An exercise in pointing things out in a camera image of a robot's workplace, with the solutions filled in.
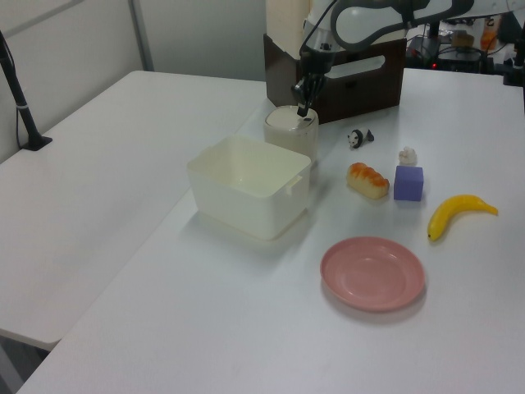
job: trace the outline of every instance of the panda figurine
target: panda figurine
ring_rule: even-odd
[[[348,142],[350,142],[350,148],[359,148],[364,141],[374,141],[374,136],[369,129],[355,129],[348,136]]]

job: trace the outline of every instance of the white wall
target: white wall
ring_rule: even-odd
[[[264,80],[265,0],[136,0],[155,71]]]
[[[7,43],[41,134],[122,76],[142,69],[128,0],[84,0]],[[17,151],[15,114],[0,72],[0,163]],[[22,122],[21,136],[25,141]]]

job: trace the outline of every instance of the brown box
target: brown box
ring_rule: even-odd
[[[267,34],[263,40],[267,97],[277,107],[297,105],[291,87],[302,77],[299,61],[282,51]],[[329,79],[313,103],[320,123],[399,105],[405,53],[406,39],[375,44],[360,53],[337,53],[334,66],[381,55],[385,64],[374,71]]]

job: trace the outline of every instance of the floor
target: floor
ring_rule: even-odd
[[[0,394],[15,394],[49,353],[0,336]]]

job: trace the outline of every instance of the white cup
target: white cup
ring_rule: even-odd
[[[308,156],[312,164],[317,158],[319,117],[309,109],[306,117],[297,114],[297,106],[278,107],[264,121],[264,140]]]

